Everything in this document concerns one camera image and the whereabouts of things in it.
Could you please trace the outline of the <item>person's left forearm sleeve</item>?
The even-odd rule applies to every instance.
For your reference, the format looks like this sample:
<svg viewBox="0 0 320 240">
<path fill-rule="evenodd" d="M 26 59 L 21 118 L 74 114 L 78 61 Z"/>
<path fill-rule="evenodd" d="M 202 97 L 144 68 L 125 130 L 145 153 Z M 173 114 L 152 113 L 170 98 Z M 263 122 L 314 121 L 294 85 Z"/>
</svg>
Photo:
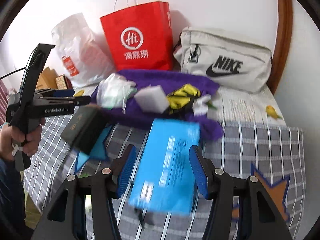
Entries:
<svg viewBox="0 0 320 240">
<path fill-rule="evenodd" d="M 1 160 L 1 239 L 31 239 L 25 224 L 24 189 L 14 162 Z"/>
</svg>

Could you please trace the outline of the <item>person's left hand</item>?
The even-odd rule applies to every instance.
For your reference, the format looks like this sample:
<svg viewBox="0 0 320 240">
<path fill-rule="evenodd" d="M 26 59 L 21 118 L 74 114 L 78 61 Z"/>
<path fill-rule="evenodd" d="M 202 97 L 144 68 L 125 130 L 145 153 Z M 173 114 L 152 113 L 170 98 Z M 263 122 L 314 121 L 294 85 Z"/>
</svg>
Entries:
<svg viewBox="0 0 320 240">
<path fill-rule="evenodd" d="M 23 146 L 23 152 L 27 156 L 32 157 L 39 148 L 41 141 L 42 126 L 46 123 L 45 118 L 40 120 L 40 124 L 29 134 L 25 135 L 15 126 L 8 126 L 5 124 L 1 127 L 1 159 L 5 161 L 14 161 L 12 155 L 12 143 L 26 143 Z"/>
</svg>

